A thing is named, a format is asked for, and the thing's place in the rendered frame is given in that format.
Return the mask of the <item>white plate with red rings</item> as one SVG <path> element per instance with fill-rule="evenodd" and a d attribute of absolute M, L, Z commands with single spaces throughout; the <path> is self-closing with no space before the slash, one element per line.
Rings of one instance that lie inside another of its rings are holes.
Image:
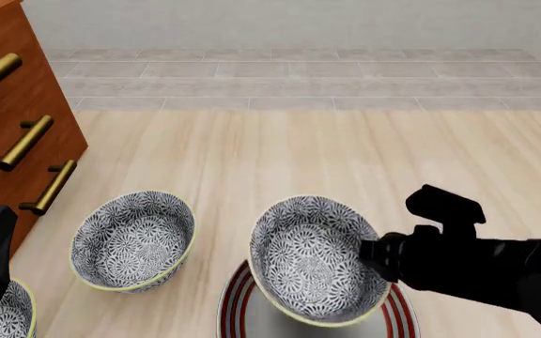
<path fill-rule="evenodd" d="M 221 294 L 217 338 L 422 338 L 406 293 L 397 284 L 366 320 L 337 329 L 301 323 L 276 309 L 242 262 Z"/>

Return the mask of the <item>wooden cabinet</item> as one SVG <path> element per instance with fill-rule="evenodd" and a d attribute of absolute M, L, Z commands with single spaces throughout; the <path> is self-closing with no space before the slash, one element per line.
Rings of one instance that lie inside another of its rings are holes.
<path fill-rule="evenodd" d="M 18 216 L 13 252 L 87 149 L 22 1 L 0 0 L 0 205 Z"/>

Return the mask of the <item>patterned black white bowl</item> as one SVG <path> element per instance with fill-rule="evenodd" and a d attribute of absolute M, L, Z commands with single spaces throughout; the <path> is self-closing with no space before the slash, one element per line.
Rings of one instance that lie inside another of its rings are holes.
<path fill-rule="evenodd" d="M 392 284 L 359 258 L 374 228 L 351 207 L 325 196 L 292 196 L 260 216 L 249 269 L 265 298 L 311 326 L 341 328 L 366 320 Z"/>
<path fill-rule="evenodd" d="M 126 193 L 94 210 L 70 245 L 70 267 L 87 286 L 138 294 L 165 284 L 196 235 L 189 206 L 172 193 Z"/>
<path fill-rule="evenodd" d="M 31 289 L 12 278 L 0 300 L 0 338 L 37 338 L 37 308 Z"/>

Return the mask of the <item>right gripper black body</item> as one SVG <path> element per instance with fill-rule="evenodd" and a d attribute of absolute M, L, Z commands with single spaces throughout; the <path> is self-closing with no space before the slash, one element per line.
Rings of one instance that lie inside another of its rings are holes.
<path fill-rule="evenodd" d="M 409 241 L 410 235 L 403 233 L 387 233 L 377 241 L 379 248 L 375 258 L 377 264 L 375 270 L 386 281 L 391 283 L 408 281 L 404 258 Z"/>

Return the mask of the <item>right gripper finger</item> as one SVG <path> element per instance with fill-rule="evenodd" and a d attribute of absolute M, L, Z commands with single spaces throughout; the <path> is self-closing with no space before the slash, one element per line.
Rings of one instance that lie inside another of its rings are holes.
<path fill-rule="evenodd" d="M 375 250 L 378 248 L 377 242 L 373 240 L 363 240 L 361 241 L 361 247 L 359 250 L 360 261 L 363 262 L 367 267 L 375 269 L 378 264 L 375 261 L 376 254 Z"/>

